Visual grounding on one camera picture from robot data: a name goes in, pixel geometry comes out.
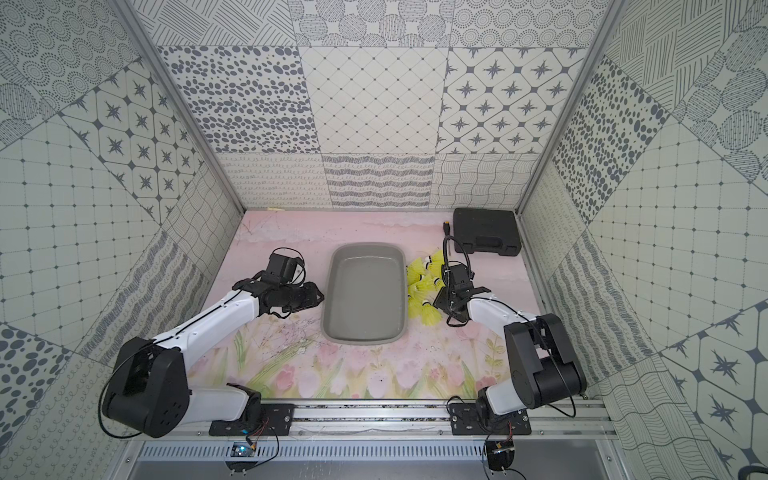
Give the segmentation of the grey plastic storage box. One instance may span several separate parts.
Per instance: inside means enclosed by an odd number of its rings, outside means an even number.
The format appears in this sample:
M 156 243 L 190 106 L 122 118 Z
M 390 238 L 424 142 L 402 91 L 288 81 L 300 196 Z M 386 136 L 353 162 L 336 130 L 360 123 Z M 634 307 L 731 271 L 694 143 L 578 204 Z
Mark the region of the grey plastic storage box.
M 388 243 L 351 243 L 331 257 L 321 331 L 346 345 L 398 340 L 407 324 L 404 252 Z

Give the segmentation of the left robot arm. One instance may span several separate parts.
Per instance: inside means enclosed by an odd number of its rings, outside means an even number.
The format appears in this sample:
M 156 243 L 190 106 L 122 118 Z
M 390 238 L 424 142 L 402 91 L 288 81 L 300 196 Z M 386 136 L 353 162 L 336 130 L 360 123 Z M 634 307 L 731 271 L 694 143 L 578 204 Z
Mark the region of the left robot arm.
M 285 319 L 319 306 L 313 282 L 238 281 L 213 306 L 151 339 L 134 337 L 120 348 L 99 395 L 98 420 L 131 428 L 133 436 L 167 435 L 188 423 L 211 422 L 228 433 L 250 435 L 262 427 L 261 395 L 243 385 L 191 387 L 188 374 L 220 341 L 264 315 Z

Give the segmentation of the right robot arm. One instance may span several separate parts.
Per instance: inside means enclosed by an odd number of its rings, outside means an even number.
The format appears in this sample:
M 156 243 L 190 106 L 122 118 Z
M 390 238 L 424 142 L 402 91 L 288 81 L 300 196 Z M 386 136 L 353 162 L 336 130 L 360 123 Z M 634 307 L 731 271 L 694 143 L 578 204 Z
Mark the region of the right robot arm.
M 478 324 L 505 341 L 509 379 L 479 389 L 480 419 L 493 423 L 523 409 L 553 407 L 584 393 L 587 380 L 562 320 L 555 314 L 521 312 L 473 284 L 474 273 L 461 263 L 441 268 L 435 307 L 455 328 Z

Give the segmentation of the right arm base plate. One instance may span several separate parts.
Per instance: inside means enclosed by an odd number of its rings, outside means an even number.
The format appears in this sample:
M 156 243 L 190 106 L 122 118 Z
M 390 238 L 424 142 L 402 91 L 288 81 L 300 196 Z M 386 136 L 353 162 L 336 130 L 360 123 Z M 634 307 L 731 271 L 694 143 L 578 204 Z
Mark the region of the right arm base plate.
M 446 404 L 446 410 L 454 436 L 518 436 L 532 433 L 525 409 L 497 415 L 484 403 L 478 406 L 475 402 L 452 399 Z

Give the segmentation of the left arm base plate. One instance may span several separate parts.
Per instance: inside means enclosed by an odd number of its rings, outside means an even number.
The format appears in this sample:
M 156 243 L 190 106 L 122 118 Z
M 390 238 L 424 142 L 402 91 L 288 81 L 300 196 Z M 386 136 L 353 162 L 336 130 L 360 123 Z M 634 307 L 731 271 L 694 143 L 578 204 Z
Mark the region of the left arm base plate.
M 213 437 L 245 436 L 246 434 L 288 436 L 296 409 L 295 404 L 254 404 L 246 407 L 234 421 L 214 421 L 208 434 Z

